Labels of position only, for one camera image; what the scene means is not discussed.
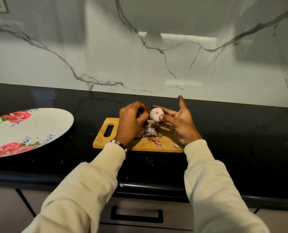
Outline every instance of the bracelet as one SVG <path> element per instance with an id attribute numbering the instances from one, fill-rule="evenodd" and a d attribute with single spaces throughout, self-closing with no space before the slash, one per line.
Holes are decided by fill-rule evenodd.
<path id="1" fill-rule="evenodd" d="M 122 143 L 120 143 L 119 141 L 111 140 L 111 141 L 108 141 L 107 143 L 110 143 L 110 142 L 119 145 L 122 149 L 124 149 L 125 153 L 127 153 L 127 151 L 128 151 L 127 148 Z"/>

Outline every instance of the ribbed cuff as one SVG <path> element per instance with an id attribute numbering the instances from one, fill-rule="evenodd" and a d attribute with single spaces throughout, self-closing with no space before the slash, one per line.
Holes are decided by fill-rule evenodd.
<path id="1" fill-rule="evenodd" d="M 194 159 L 194 162 L 198 160 L 208 160 L 213 159 L 214 157 L 208 148 L 208 144 L 205 140 L 200 139 L 193 141 L 185 146 L 184 152 L 187 156 L 187 161 L 191 161 Z"/>
<path id="2" fill-rule="evenodd" d="M 118 171 L 126 158 L 126 153 L 119 145 L 107 143 L 103 150 L 90 163 L 117 178 Z"/>

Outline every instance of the wall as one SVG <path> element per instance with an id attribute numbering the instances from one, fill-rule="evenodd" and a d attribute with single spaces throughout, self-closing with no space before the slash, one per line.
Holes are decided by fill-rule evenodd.
<path id="1" fill-rule="evenodd" d="M 6 0 L 0 83 L 288 107 L 288 0 Z"/>

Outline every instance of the cutting board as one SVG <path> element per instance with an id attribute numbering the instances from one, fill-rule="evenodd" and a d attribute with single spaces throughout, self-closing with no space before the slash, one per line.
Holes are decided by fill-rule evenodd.
<path id="1" fill-rule="evenodd" d="M 93 148 L 103 149 L 105 144 L 114 139 L 118 129 L 119 118 L 106 118 L 99 133 L 97 134 L 94 142 Z M 110 125 L 114 125 L 112 133 L 109 137 L 105 137 L 107 127 Z M 157 132 L 161 133 L 163 137 L 161 137 L 161 144 L 163 147 L 156 148 L 156 144 L 154 142 L 149 142 L 147 138 L 134 139 L 127 146 L 128 150 L 137 150 L 137 151 L 154 151 L 154 152 L 172 152 L 172 153 L 182 153 L 184 151 L 184 146 L 178 142 L 178 140 L 173 136 L 173 134 L 169 131 L 169 129 L 165 127 L 159 127 Z M 180 147 L 175 148 L 174 143 L 178 144 Z"/>

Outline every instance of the drawer handle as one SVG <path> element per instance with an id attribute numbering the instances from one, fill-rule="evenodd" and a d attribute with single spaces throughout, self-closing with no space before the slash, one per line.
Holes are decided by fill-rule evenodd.
<path id="1" fill-rule="evenodd" d="M 112 213 L 110 215 L 110 218 L 112 220 L 163 223 L 163 213 L 161 209 L 158 209 L 158 217 L 151 217 L 151 216 L 133 216 L 133 215 L 116 214 L 117 208 L 118 208 L 117 206 L 112 207 Z"/>

